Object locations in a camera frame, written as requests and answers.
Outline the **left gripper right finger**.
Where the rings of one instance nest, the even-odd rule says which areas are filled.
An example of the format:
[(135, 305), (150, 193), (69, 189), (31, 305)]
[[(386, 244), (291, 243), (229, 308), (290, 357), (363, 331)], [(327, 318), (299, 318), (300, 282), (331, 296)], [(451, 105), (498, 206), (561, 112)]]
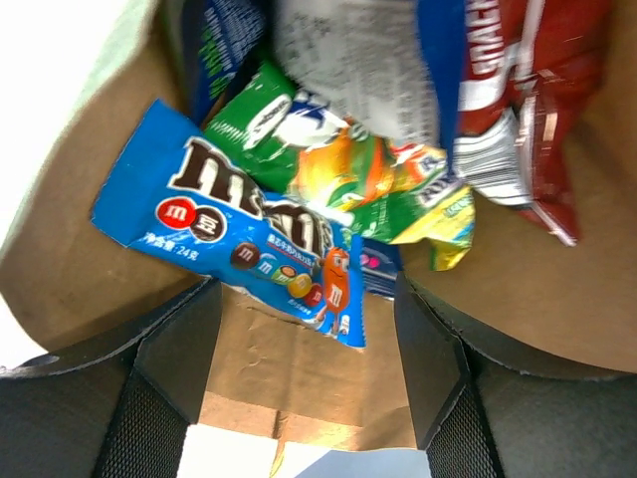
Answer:
[(632, 477), (636, 377), (522, 343), (406, 277), (394, 321), (435, 477)]

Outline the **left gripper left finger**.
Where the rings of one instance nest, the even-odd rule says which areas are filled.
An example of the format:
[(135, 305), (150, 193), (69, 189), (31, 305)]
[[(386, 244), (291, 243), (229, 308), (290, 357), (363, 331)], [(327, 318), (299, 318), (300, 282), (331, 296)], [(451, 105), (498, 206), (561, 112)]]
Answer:
[(153, 311), (1, 372), (4, 477), (174, 477), (222, 315), (207, 279)]

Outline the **green paper bag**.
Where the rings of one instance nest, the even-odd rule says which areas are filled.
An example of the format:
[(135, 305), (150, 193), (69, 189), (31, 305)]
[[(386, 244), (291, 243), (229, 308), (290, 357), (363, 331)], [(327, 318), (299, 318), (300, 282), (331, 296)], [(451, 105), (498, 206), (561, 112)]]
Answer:
[[(1, 262), (1, 292), (27, 332), (67, 346), (147, 312), (194, 277), (105, 238), (89, 209), (118, 151), (157, 97), (176, 98), (159, 31), (81, 111), (50, 156)], [(636, 377), (636, 5), (620, 1), (601, 90), (563, 145), (582, 238), (568, 248), (478, 198), (469, 255), (449, 272), (403, 251), (408, 277), (436, 299), (555, 356)], [(416, 443), (394, 301), (365, 303), (355, 352), (231, 290), (200, 419), (336, 449)]]

